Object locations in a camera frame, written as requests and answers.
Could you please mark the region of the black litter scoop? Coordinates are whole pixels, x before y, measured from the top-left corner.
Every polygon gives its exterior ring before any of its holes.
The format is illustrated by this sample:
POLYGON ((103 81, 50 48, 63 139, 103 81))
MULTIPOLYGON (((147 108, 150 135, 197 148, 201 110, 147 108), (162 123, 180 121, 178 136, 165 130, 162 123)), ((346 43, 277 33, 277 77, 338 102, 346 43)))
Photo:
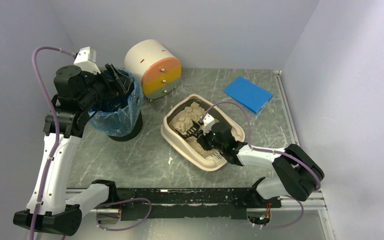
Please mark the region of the black litter scoop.
POLYGON ((177 134, 183 138, 183 139, 188 139, 190 137, 195 137, 195 138, 198 138, 199 135, 200 135, 200 128, 201 128, 202 124, 199 123, 199 122, 195 122, 195 121, 192 121, 192 126, 186 130, 184 133, 182 132, 179 132, 177 129, 175 129, 175 131, 177 132, 177 134))

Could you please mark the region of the black bin with blue bag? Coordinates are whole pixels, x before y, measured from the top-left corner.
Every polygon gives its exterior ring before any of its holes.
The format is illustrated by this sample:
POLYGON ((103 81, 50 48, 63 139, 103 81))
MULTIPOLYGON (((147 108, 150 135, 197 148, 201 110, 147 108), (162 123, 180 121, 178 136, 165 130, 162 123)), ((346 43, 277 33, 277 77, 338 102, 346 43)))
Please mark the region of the black bin with blue bag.
POLYGON ((132 80, 126 96, 126 107, 106 108, 104 101, 94 105, 88 114, 91 119, 88 123, 96 130, 104 133, 110 139, 126 142, 135 138, 143 128, 142 104, 144 93, 141 80, 131 72, 126 71, 132 80))

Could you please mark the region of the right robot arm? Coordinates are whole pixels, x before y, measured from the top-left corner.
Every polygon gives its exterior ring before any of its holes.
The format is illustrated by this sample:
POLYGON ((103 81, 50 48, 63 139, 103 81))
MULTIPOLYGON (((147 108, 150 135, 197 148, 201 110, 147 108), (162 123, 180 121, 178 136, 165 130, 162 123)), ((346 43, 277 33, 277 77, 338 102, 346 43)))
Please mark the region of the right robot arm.
POLYGON ((252 188, 265 200, 290 196, 298 201, 308 197, 321 187, 325 174, 313 159, 297 144, 285 148, 257 147, 236 140, 231 129, 217 122, 193 134, 204 150, 217 150, 230 164, 254 166, 274 171, 272 177, 263 177, 252 188))

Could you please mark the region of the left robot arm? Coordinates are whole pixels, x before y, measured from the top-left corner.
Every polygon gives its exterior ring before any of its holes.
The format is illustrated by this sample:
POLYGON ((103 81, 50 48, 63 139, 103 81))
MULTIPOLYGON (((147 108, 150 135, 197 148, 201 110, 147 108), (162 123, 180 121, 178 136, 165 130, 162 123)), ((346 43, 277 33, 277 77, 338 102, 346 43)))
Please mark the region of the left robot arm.
POLYGON ((13 216, 16 226, 36 233, 72 236, 82 218, 97 206, 118 201, 115 182, 94 180, 80 195, 66 198, 73 158, 85 126, 97 107, 107 100, 128 97, 135 91, 134 77, 106 64, 104 71, 67 65, 56 71, 56 95, 48 98, 50 112, 44 123, 44 150, 39 175, 24 210, 13 216))

